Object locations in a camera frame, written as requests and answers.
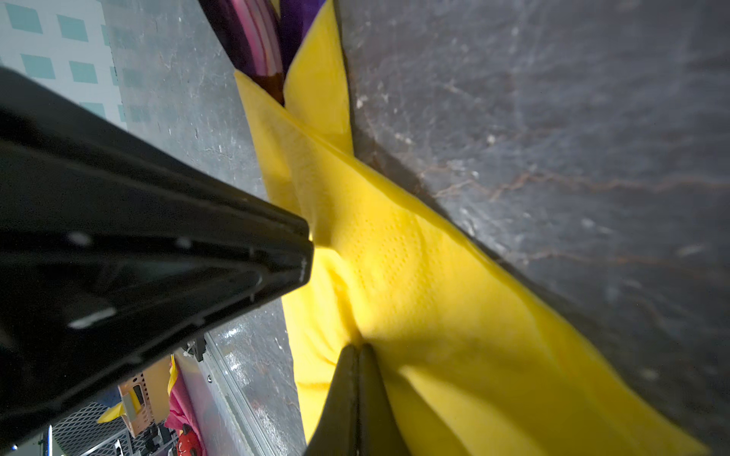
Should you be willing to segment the yellow paper napkin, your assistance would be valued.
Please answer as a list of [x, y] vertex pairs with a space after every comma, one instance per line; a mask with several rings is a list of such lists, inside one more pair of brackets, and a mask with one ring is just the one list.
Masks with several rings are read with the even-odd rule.
[[308, 222], [283, 311], [307, 446], [341, 351], [371, 345], [411, 455], [705, 455], [551, 307], [354, 153], [335, 6], [284, 103], [236, 76], [271, 203]]

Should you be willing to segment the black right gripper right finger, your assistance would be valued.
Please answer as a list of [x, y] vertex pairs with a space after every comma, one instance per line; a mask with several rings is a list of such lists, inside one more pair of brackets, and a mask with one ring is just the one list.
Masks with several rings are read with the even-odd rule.
[[410, 455], [371, 345], [359, 352], [359, 454]]

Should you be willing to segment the purple metal spoon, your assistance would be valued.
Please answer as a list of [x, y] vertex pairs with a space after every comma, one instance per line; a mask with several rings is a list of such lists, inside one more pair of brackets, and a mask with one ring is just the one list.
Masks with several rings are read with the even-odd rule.
[[272, 3], [200, 0], [199, 4], [234, 68], [283, 104], [284, 68]]

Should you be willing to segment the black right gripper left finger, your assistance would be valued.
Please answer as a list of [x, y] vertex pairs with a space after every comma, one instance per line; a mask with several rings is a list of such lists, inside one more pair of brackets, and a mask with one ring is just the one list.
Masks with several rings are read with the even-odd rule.
[[359, 454], [359, 349], [338, 359], [321, 418], [304, 455]]

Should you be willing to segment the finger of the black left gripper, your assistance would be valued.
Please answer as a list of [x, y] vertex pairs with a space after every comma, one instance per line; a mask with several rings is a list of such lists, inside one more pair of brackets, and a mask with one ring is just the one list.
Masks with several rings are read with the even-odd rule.
[[1, 72], [1, 446], [308, 282], [305, 220]]

